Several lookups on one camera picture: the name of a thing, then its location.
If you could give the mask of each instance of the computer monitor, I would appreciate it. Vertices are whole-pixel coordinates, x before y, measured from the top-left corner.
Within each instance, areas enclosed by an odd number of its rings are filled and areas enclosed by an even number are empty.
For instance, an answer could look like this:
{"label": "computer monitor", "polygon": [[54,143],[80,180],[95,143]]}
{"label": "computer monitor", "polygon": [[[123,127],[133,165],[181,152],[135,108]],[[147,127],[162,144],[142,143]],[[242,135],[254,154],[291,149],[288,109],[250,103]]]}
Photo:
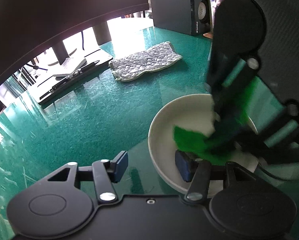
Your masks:
{"label": "computer monitor", "polygon": [[147,9],[147,0],[0,0],[0,85],[69,36]]}

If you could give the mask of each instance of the white bowl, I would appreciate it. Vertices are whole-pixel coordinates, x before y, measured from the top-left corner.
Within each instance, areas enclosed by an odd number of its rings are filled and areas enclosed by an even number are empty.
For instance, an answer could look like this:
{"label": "white bowl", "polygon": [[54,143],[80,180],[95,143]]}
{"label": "white bowl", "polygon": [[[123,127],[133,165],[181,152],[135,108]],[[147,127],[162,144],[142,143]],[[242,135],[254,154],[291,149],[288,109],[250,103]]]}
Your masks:
{"label": "white bowl", "polygon": [[[177,98],[165,105],[154,117],[148,132],[148,148],[153,164],[162,179],[172,188],[185,194],[190,183],[184,182],[175,165],[176,144],[173,140],[175,125],[198,131],[205,135],[214,132],[213,99],[208,94],[193,94]],[[248,124],[256,133],[251,119]],[[234,161],[254,172],[258,159],[250,153],[236,150],[230,161]],[[210,182],[208,197],[223,189],[221,180]]]}

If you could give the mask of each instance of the scratched table surface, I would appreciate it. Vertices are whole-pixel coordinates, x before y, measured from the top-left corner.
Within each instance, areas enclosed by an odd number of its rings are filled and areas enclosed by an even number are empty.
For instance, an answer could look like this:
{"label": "scratched table surface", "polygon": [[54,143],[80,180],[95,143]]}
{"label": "scratched table surface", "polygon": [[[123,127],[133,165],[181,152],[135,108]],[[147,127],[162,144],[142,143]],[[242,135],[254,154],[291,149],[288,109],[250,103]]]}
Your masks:
{"label": "scratched table surface", "polygon": [[[46,106],[41,107],[25,92],[4,110],[0,115],[0,240],[13,236],[6,217],[8,201],[70,161],[87,166],[127,150],[129,166],[115,185],[119,196],[178,194],[155,171],[147,146],[148,130],[156,113],[168,102],[206,93],[211,40],[151,27],[101,48],[120,58],[164,41],[170,41],[183,59],[163,71],[120,83],[107,69],[80,81]],[[249,109],[256,127],[264,127],[280,109],[260,82]],[[275,169],[277,174],[286,174],[296,168]],[[299,203],[299,183],[271,182]],[[91,182],[83,183],[82,190],[93,197]],[[299,221],[292,232],[299,236]]]}

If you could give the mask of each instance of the folded textured cloth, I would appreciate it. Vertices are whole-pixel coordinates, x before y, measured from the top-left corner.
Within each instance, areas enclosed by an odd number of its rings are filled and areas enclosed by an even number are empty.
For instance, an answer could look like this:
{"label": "folded textured cloth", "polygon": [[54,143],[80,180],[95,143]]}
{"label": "folded textured cloth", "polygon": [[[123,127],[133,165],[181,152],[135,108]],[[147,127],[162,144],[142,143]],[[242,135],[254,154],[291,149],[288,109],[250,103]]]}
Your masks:
{"label": "folded textured cloth", "polygon": [[168,68],[181,58],[181,55],[175,53],[173,45],[166,41],[150,47],[148,50],[114,59],[109,66],[116,80],[128,82],[146,72],[156,72]]}

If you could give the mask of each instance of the bowl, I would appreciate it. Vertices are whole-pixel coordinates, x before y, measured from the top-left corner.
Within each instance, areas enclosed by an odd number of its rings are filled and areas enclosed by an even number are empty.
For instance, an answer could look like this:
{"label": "bowl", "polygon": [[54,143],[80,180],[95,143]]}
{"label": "bowl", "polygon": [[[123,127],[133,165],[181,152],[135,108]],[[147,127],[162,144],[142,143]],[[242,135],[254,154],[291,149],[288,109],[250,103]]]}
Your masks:
{"label": "bowl", "polygon": [[[187,130],[210,135],[214,132],[213,99],[209,94],[192,94],[166,104],[154,117],[148,132],[148,149],[152,162],[161,178],[172,188],[185,194],[190,183],[184,182],[175,165],[177,146],[173,139],[175,125]],[[248,125],[257,133],[251,119]],[[254,172],[258,159],[250,153],[235,150],[229,161],[237,162]],[[222,180],[210,182],[208,197],[223,189]]]}

